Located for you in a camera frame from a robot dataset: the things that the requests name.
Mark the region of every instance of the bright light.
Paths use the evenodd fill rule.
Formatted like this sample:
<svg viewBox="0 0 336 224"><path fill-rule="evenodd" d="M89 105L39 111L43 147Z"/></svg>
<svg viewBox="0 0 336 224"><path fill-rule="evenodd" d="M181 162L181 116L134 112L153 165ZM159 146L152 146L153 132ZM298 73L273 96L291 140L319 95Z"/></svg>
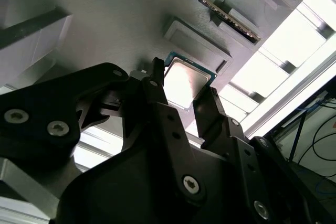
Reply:
<svg viewBox="0 0 336 224"><path fill-rule="evenodd" d="M236 105L233 105L222 97L219 97L219 99L222 102L224 111L228 116L236 119L238 122L241 122L246 117L246 113L244 110L238 108Z"/></svg>
<svg viewBox="0 0 336 224"><path fill-rule="evenodd" d="M282 62L289 61L294 66L299 67L325 41L312 28L306 18L297 10L294 10L266 40L263 48Z"/></svg>
<svg viewBox="0 0 336 224"><path fill-rule="evenodd" d="M197 124L196 124L196 120L194 120L186 129L186 132L197 136L198 137L198 131L197 131Z"/></svg>
<svg viewBox="0 0 336 224"><path fill-rule="evenodd" d="M248 92L257 92L268 97L287 78L285 71L260 52L256 52L233 77L232 83Z"/></svg>
<svg viewBox="0 0 336 224"><path fill-rule="evenodd" d="M90 150L77 146L74 152L75 162L87 168L93 168L96 165L107 160L106 157Z"/></svg>
<svg viewBox="0 0 336 224"><path fill-rule="evenodd" d="M221 90L221 92L219 92L219 96L223 97L234 105L237 105L239 108L248 113L252 112L258 106L256 101L252 100L250 97L244 95L230 85L226 85Z"/></svg>
<svg viewBox="0 0 336 224"><path fill-rule="evenodd" d="M90 127L81 134L80 141L98 149L117 155L121 152L123 140L98 127Z"/></svg>
<svg viewBox="0 0 336 224"><path fill-rule="evenodd" d="M248 137L266 134L335 76L335 62L322 65L326 59L335 54L335 45L336 34L242 121L241 124L247 130ZM313 74L319 68L323 70L322 73L314 77Z"/></svg>
<svg viewBox="0 0 336 224"><path fill-rule="evenodd" d="M336 30L335 0L303 0L324 22Z"/></svg>

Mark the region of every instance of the metal bracket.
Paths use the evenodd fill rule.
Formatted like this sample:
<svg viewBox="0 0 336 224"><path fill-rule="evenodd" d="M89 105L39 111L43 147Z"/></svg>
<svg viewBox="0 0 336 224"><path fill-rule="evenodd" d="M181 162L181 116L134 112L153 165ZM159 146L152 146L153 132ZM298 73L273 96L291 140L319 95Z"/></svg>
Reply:
<svg viewBox="0 0 336 224"><path fill-rule="evenodd" d="M263 137L254 137L250 144L258 152L264 174L274 177L273 187L284 188L291 209L291 223L335 223L330 214L314 197L305 184L288 166L275 143Z"/></svg>
<svg viewBox="0 0 336 224"><path fill-rule="evenodd" d="M226 158L234 166L251 216L257 223L280 223L272 212L254 148L243 141L241 125L226 116L216 89L208 87L196 98L194 112L198 135L205 140L201 148Z"/></svg>
<svg viewBox="0 0 336 224"><path fill-rule="evenodd" d="M108 119L92 110L95 97L108 87L123 87L127 79L121 68L104 63L0 96L0 156L38 166L65 162L80 132ZM60 122L54 127L61 134L51 133L52 122Z"/></svg>

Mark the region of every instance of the black plastic part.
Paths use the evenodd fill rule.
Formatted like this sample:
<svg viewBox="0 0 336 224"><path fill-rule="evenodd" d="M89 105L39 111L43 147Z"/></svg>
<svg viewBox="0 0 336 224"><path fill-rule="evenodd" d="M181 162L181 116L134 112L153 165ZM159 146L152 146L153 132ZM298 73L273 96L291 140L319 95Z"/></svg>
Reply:
<svg viewBox="0 0 336 224"><path fill-rule="evenodd" d="M241 125L226 116L216 89L208 87L196 98L194 112L198 134L205 140L201 148L226 158L235 168L235 179L241 189L237 194L240 200L233 200L233 205L245 208L256 223L280 223L270 207L268 193L264 191L256 152L243 141L245 137ZM255 201L268 209L267 220L256 212Z"/></svg>
<svg viewBox="0 0 336 224"><path fill-rule="evenodd" d="M286 206L292 224L335 223L326 209L288 166L274 143L263 137L254 137L250 144L259 154L260 168L267 178L266 188L272 187L270 195L272 209L282 209L285 212L283 206Z"/></svg>
<svg viewBox="0 0 336 224"><path fill-rule="evenodd" d="M242 215L241 208L234 208L228 200L238 188L225 160L192 148L208 188L208 200L195 212L176 204L168 182L158 183L156 168L161 160L154 164L150 149L140 144L75 179L60 201L55 223L239 223L234 220Z"/></svg>
<svg viewBox="0 0 336 224"><path fill-rule="evenodd" d="M80 132L108 118L92 108L95 97L107 87L122 88L127 79L121 68L104 63L0 96L0 156L46 166L67 161ZM10 109L24 110L28 121L8 123L3 115ZM65 122L69 132L50 135L47 125L52 121Z"/></svg>
<svg viewBox="0 0 336 224"><path fill-rule="evenodd" d="M164 61L155 57L147 74L157 84L164 85Z"/></svg>

